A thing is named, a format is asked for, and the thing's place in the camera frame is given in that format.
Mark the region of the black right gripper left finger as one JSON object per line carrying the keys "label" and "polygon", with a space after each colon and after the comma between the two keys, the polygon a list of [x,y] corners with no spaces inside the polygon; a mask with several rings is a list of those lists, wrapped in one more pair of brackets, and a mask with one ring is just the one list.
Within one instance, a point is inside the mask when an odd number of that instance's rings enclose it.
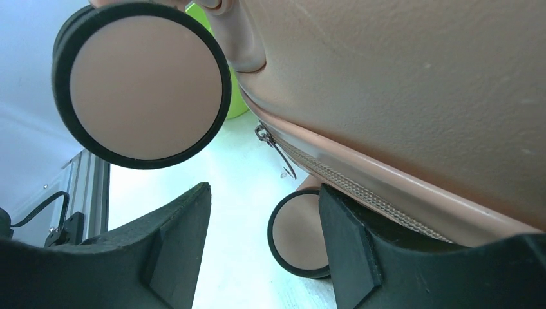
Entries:
{"label": "black right gripper left finger", "polygon": [[2,308],[190,308],[211,214],[202,182],[79,245],[1,241]]}

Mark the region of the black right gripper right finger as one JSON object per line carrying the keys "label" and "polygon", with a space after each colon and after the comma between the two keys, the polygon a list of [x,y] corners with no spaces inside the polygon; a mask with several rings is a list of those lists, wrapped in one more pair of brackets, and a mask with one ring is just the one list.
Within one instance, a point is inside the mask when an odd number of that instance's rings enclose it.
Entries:
{"label": "black right gripper right finger", "polygon": [[447,243],[327,185],[319,213],[338,308],[545,307],[544,234]]}

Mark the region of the pink hard-shell suitcase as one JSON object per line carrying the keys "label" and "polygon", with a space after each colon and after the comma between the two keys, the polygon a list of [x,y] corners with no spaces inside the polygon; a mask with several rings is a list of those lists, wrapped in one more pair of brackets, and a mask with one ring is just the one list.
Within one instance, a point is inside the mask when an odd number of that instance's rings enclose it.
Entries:
{"label": "pink hard-shell suitcase", "polygon": [[52,87],[107,162],[159,169],[218,133],[235,72],[257,136],[327,185],[465,247],[545,234],[544,1],[91,1]]}

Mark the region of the green plastic tray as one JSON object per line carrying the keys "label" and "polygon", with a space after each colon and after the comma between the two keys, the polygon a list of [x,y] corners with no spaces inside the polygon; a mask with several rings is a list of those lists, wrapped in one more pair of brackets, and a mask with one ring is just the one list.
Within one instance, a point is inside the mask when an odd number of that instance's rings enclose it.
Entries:
{"label": "green plastic tray", "polygon": [[[187,15],[196,19],[202,26],[204,26],[211,34],[213,34],[212,28],[209,24],[207,16],[202,8],[195,3],[187,5],[185,12]],[[231,74],[231,102],[227,113],[227,120],[236,118],[248,111],[248,107],[244,103],[238,81],[236,80],[235,72],[230,68]]]}

